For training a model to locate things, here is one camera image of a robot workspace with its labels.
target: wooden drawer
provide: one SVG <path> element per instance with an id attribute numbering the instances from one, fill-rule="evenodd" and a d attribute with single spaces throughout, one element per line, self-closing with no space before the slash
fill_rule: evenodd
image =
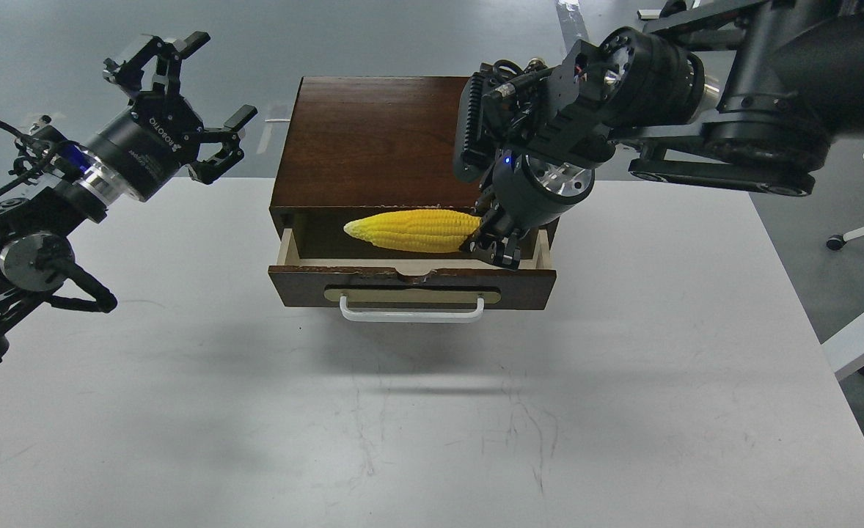
<path id="1" fill-rule="evenodd" d="M 376 248 L 342 230 L 388 210 L 472 211 L 477 186 L 452 175 L 465 80 L 302 79 L 270 204 L 282 244 L 268 272 L 283 304 L 335 307 L 345 293 L 372 307 L 451 308 L 482 294 L 488 308 L 546 306 L 553 228 L 530 233 L 518 271 L 460 253 Z"/>

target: table surface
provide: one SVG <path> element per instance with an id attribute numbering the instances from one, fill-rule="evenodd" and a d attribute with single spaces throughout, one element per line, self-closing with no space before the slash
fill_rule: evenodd
<path id="1" fill-rule="evenodd" d="M 864 438 L 747 195 L 596 185 L 545 311 L 282 307 L 271 181 L 73 236 L 120 298 L 0 365 L 0 526 L 864 526 Z"/>

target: white metal handle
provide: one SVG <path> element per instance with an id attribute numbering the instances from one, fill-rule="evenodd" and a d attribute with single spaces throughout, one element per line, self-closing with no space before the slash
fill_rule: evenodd
<path id="1" fill-rule="evenodd" d="M 348 308 L 347 295 L 341 295 L 341 314 L 346 320 L 358 322 L 475 322 L 485 313 L 485 298 L 478 296 L 473 312 L 360 312 Z"/>

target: yellow corn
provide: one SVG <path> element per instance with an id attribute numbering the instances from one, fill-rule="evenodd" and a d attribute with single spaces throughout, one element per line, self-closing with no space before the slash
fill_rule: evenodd
<path id="1" fill-rule="evenodd" d="M 418 253 L 452 253 L 480 218 L 456 210 L 420 208 L 380 213 L 349 221 L 344 232 L 377 247 Z"/>

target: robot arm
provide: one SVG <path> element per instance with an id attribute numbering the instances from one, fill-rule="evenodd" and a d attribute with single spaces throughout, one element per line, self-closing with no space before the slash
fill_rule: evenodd
<path id="1" fill-rule="evenodd" d="M 499 61 L 470 77 L 453 171 L 480 181 L 479 260 L 516 268 L 519 241 L 582 201 L 616 144 L 644 180 L 803 197 L 835 137 L 864 137 L 864 0 L 668 4 L 552 69 Z M 736 51 L 721 93 L 697 56 L 716 50 Z"/>
<path id="2" fill-rule="evenodd" d="M 43 303 L 56 308 L 109 312 L 116 298 L 74 260 L 67 235 L 83 221 L 103 221 L 120 195 L 151 198 L 181 167 L 210 184 L 244 156 L 242 129 L 255 116 L 244 105 L 223 127 L 205 129 L 180 94 L 181 62 L 210 40 L 195 32 L 188 39 L 165 41 L 143 36 L 117 60 L 107 58 L 103 77 L 129 97 L 129 105 L 86 144 L 67 140 L 50 120 L 15 136 L 20 156 L 0 189 L 0 361 L 5 334 Z M 150 89 L 143 89 L 144 65 L 156 58 Z M 220 151 L 198 161 L 201 144 Z M 54 295 L 67 280 L 90 296 Z"/>

